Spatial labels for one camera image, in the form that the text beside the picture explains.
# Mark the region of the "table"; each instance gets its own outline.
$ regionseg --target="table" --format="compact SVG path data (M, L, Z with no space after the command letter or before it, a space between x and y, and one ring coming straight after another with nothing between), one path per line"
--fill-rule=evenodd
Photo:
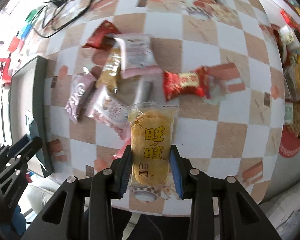
M102 0L51 38L30 38L29 54L50 60L44 85L46 133L48 141L59 138L63 147L63 152L52 156L55 173L51 177L59 183L70 175L85 178L86 165L94 167L98 158L110 164L112 155L124 144L111 128L85 116L75 124L64 110L73 75L80 73L82 62L91 57L81 45L107 19L122 33L151 34L154 55L165 70L188 72L201 65L236 64L245 89L229 94L219 105L204 104L195 96L169 102L180 107L173 143L182 157L209 176L236 176L259 203L271 180L284 120L282 65L274 39L259 27L270 26L263 7L258 0L221 0L236 16L229 22L215 17L202 20L179 6L184 0L139 1ZM78 0L73 10L86 3ZM67 76L51 88L53 77L64 65ZM162 76L154 81L150 99L164 102ZM264 93L273 88L276 99L271 98L270 106L265 106ZM169 197L159 193L155 201L144 202L127 191L121 200L112 200L112 205L162 216L189 216L190 200L178 200L174 194L165 198Z

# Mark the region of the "yellow snack package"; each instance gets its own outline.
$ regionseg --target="yellow snack package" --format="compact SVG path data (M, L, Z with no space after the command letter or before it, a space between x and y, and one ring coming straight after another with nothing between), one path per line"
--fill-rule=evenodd
M101 84L105 84L111 92L118 93L120 64L121 50L119 44L115 43L96 83L96 88L98 88Z
M173 121L178 106L145 102L128 107L134 176L140 184L163 185L168 176Z

